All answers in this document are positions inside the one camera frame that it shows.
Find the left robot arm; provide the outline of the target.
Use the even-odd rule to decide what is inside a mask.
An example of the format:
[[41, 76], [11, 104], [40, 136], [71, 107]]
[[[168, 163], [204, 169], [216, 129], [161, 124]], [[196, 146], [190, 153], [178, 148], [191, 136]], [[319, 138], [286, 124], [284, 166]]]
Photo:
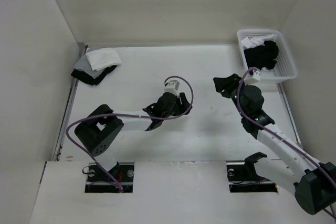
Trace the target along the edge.
[[118, 175], [119, 163], [110, 151], [112, 142], [125, 131], [149, 132], [157, 129], [165, 120], [189, 114], [192, 104], [185, 93], [164, 92], [157, 102], [146, 108], [122, 114], [103, 104], [76, 126], [74, 133], [88, 154], [98, 162], [100, 175], [113, 181]]

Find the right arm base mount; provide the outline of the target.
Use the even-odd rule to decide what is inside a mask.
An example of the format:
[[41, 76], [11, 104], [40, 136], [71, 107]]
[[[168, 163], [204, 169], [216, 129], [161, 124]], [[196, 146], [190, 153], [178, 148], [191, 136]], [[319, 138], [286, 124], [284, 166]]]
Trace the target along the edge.
[[272, 181], [250, 172], [244, 161], [226, 163], [229, 191], [231, 193], [277, 193]]

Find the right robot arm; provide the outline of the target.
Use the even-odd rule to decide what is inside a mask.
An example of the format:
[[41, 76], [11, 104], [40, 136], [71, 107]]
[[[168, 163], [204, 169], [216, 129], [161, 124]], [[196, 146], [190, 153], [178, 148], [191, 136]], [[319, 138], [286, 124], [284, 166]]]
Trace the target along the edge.
[[335, 203], [335, 165], [322, 163], [295, 145], [263, 110], [264, 97], [253, 84], [260, 79], [258, 70], [249, 70], [246, 80], [233, 74], [214, 77], [216, 92], [231, 99], [243, 128], [275, 153], [285, 167], [280, 168], [268, 156], [257, 152], [244, 160], [244, 175], [251, 180], [266, 178], [291, 193], [298, 205], [315, 215]]

